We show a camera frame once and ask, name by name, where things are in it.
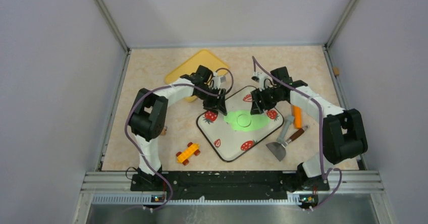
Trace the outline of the round green dough wrapper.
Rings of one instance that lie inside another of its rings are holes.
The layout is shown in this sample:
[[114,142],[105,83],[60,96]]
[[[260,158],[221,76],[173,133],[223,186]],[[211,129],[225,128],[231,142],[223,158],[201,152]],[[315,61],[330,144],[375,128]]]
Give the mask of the round green dough wrapper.
[[251,125],[251,116],[247,114],[240,114],[236,118],[237,125],[242,128],[246,128]]

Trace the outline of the green dough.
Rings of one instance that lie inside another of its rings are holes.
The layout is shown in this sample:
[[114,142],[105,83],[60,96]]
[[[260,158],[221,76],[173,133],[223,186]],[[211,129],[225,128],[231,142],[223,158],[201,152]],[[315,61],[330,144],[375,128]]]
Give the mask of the green dough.
[[230,111],[223,120],[235,131],[251,132],[266,127],[270,118],[266,115],[251,115],[249,110]]

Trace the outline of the white strawberry tray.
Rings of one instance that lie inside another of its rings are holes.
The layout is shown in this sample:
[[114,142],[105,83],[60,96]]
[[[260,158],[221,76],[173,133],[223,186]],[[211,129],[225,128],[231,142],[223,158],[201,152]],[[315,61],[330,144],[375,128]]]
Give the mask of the white strawberry tray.
[[224,162],[235,161],[284,124],[276,108],[250,114],[254,89],[248,85],[227,97],[226,116],[206,111],[197,117],[198,129]]

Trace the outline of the wooden rolling pin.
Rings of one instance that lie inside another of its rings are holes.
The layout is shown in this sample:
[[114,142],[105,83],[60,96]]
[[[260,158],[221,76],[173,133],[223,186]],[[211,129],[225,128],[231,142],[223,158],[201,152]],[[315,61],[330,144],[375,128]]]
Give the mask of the wooden rolling pin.
[[160,135],[161,135],[161,136],[165,136],[165,135],[166,135],[166,133],[167,133],[167,130],[168,130],[167,126],[164,126],[164,127],[163,127],[163,129],[161,130]]

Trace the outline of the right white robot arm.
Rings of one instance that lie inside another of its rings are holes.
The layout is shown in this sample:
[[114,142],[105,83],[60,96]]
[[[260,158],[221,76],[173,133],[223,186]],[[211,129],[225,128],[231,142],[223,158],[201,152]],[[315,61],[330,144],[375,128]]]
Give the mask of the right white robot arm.
[[290,190],[309,190],[324,182],[331,168],[368,150],[361,113],[346,110],[323,99],[302,80],[294,81],[286,67],[269,74],[257,72],[251,78],[259,87],[251,92],[252,115],[260,115],[286,101],[312,117],[319,124],[322,142],[319,152],[298,165]]

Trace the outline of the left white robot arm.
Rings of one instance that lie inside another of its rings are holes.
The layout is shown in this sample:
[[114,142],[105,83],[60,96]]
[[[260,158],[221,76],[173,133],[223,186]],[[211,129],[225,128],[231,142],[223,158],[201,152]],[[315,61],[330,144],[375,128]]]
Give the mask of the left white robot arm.
[[124,131],[140,156],[137,176],[149,190],[156,190],[162,184],[158,137],[164,129],[169,106],[195,96],[202,100],[204,110],[227,115],[225,101],[231,89],[221,87],[222,82],[217,72],[200,65],[194,73],[182,75],[170,84],[138,91]]

